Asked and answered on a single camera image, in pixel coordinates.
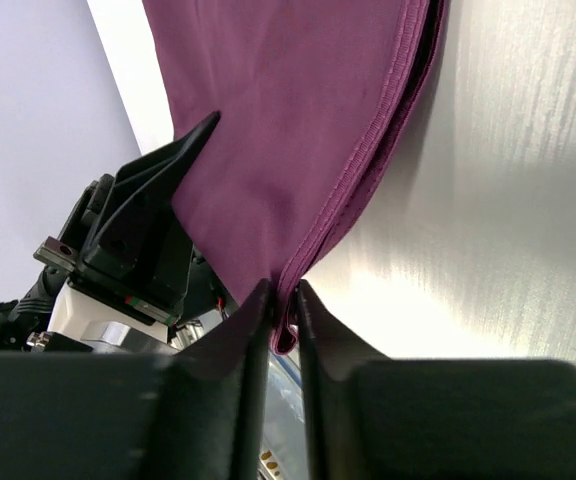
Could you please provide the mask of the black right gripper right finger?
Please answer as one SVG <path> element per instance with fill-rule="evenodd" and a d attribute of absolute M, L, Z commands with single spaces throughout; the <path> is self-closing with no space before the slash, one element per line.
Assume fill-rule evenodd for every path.
<path fill-rule="evenodd" d="M 338 320 L 306 281 L 295 289 L 299 356 L 312 479 L 389 479 L 383 441 L 361 421 L 360 367 L 385 358 Z"/>

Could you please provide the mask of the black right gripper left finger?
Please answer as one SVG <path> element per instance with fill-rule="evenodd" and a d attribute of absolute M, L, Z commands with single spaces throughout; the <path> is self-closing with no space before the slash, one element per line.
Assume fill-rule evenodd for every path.
<path fill-rule="evenodd" d="M 264 416 L 272 285 L 262 279 L 239 308 L 175 361 L 167 445 L 171 479 L 255 479 Z"/>

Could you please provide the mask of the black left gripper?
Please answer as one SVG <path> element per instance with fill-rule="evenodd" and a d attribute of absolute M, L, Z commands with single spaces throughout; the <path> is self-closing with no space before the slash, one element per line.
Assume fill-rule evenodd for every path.
<path fill-rule="evenodd" d="M 184 310 L 195 253 L 171 200 L 220 118 L 214 111 L 181 138 L 94 181 L 35 259 L 146 325 L 200 316 L 196 305 Z"/>

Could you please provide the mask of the purple cloth napkin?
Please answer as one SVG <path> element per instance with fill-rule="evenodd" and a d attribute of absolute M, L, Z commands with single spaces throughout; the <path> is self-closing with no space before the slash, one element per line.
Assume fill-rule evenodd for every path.
<path fill-rule="evenodd" d="M 148 1 L 176 136 L 219 123 L 173 199 L 224 287 L 276 293 L 271 345 L 296 344 L 291 296 L 352 228 L 429 75 L 443 1 Z"/>

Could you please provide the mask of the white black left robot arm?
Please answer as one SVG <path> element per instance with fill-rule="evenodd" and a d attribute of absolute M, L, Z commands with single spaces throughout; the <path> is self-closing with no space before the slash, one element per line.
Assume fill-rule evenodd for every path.
<path fill-rule="evenodd" d="M 79 293 L 168 334 L 183 317 L 193 243 L 173 211 L 178 185 L 220 120 L 104 174 L 83 191 L 57 237 L 34 254 L 44 268 L 18 300 L 0 302 L 0 350 L 25 350 L 49 329 L 60 293 Z"/>

